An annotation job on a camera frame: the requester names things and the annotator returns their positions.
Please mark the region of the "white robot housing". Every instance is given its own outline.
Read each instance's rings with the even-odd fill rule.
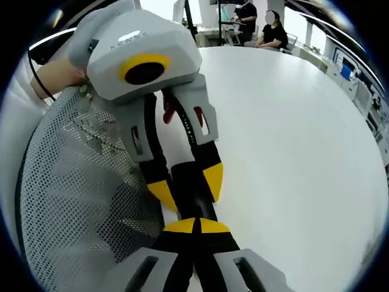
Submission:
[[[188,29],[146,10],[114,18],[94,38],[87,73],[106,100],[190,82],[202,63]]]

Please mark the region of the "white tabletop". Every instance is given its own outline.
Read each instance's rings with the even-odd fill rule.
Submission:
[[[201,54],[224,164],[219,220],[296,292],[344,291],[388,206],[383,162],[363,117],[305,60],[243,47]],[[191,159],[178,116],[158,124],[170,165]]]

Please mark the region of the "person in black shirt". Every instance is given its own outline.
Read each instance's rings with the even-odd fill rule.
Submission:
[[[243,5],[237,5],[236,15],[233,17],[236,22],[241,23],[238,37],[243,45],[246,41],[251,41],[255,32],[255,20],[257,18],[255,6],[249,0],[243,0]]]
[[[268,10],[265,16],[267,24],[263,27],[262,34],[256,42],[248,42],[245,47],[260,47],[263,49],[285,49],[287,45],[287,35],[280,21],[280,15]]]

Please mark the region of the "black circular sensor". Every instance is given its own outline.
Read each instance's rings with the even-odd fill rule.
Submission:
[[[154,81],[165,72],[165,67],[156,62],[143,63],[127,71],[125,80],[134,85],[142,85]]]

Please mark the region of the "seated woman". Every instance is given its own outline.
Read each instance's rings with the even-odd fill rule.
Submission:
[[[262,49],[279,50],[285,49],[287,45],[287,35],[280,21],[280,15],[268,10],[265,15],[266,25],[262,34],[256,41],[244,43],[245,47],[260,47]]]

